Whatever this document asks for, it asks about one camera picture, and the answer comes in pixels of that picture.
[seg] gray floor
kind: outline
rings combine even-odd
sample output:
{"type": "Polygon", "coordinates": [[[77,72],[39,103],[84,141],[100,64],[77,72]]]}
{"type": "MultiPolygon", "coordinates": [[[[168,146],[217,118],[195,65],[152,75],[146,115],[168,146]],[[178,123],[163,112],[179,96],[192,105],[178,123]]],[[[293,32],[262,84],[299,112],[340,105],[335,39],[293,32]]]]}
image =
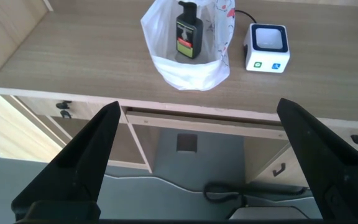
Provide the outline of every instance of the gray floor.
{"type": "MultiPolygon", "coordinates": [[[[192,191],[201,191],[210,180],[244,184],[243,138],[211,133],[165,129],[161,133],[154,176],[192,191]],[[178,133],[198,135],[198,152],[176,152],[178,133]]],[[[0,223],[12,223],[10,203],[45,167],[43,163],[0,159],[0,223]]],[[[116,177],[150,176],[145,170],[108,167],[116,177]]],[[[278,195],[249,197],[253,206],[296,206],[310,218],[321,218],[312,198],[278,195]]],[[[238,201],[208,203],[201,194],[186,192],[157,179],[112,179],[106,177],[99,195],[101,218],[223,220],[238,201]]]]}

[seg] soap bottle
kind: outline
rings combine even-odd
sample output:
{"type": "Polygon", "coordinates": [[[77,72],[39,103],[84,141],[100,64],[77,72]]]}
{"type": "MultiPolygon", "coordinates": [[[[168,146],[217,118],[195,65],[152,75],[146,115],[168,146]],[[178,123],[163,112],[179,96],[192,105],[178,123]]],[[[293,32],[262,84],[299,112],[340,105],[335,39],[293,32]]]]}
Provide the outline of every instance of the soap bottle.
{"type": "Polygon", "coordinates": [[[203,21],[197,18],[197,4],[180,1],[183,13],[177,17],[177,50],[194,59],[201,52],[203,21]]]}

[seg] cabinet door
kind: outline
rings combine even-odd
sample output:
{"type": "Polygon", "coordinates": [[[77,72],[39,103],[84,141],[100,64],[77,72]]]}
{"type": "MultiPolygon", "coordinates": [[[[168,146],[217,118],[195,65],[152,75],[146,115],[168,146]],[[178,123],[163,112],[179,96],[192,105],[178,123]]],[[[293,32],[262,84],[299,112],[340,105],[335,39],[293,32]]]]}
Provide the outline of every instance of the cabinet door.
{"type": "MultiPolygon", "coordinates": [[[[358,129],[332,128],[332,130],[358,150],[358,145],[351,139],[352,134],[358,134],[358,129]]],[[[291,145],[282,147],[282,144],[283,141],[274,139],[259,141],[256,138],[246,138],[244,140],[247,182],[308,187],[291,145]]]]}
{"type": "MultiPolygon", "coordinates": [[[[87,120],[83,119],[53,118],[53,120],[70,139],[76,136],[88,123],[87,120]]],[[[108,165],[147,170],[127,124],[118,125],[108,165]]]]}

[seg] wooden desk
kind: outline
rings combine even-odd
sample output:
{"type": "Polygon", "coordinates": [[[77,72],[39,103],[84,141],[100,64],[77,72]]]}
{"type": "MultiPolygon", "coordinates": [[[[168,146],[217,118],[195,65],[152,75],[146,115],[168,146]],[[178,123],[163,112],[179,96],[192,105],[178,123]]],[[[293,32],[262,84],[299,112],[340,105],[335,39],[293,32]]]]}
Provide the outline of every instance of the wooden desk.
{"type": "MultiPolygon", "coordinates": [[[[358,133],[358,7],[237,1],[236,8],[259,22],[287,27],[290,63],[282,75],[247,72],[242,41],[250,20],[237,15],[229,48],[231,74],[203,92],[178,91],[156,71],[140,26],[152,1],[50,2],[54,12],[43,18],[0,70],[0,94],[20,96],[34,112],[48,116],[58,112],[53,106],[62,100],[74,105],[118,100],[127,113],[122,123],[149,171],[158,139],[156,126],[215,128],[248,136],[246,145],[253,146],[246,149],[250,150],[246,160],[266,147],[267,156],[247,168],[257,170],[248,176],[258,177],[274,162],[272,158],[291,150],[281,150],[287,140],[275,109],[282,97],[304,106],[347,141],[358,133]],[[254,142],[258,134],[271,142],[254,142]]],[[[82,110],[78,106],[71,113],[86,119],[79,113],[82,110]]]]}

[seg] white device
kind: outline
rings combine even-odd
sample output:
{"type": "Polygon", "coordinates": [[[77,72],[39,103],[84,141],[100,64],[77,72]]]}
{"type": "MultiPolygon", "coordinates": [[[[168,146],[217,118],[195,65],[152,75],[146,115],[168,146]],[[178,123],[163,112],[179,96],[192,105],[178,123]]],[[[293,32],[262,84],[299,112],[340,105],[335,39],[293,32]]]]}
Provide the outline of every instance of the white device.
{"type": "Polygon", "coordinates": [[[248,71],[283,73],[290,60],[285,26],[251,24],[244,39],[244,55],[248,71]]]}

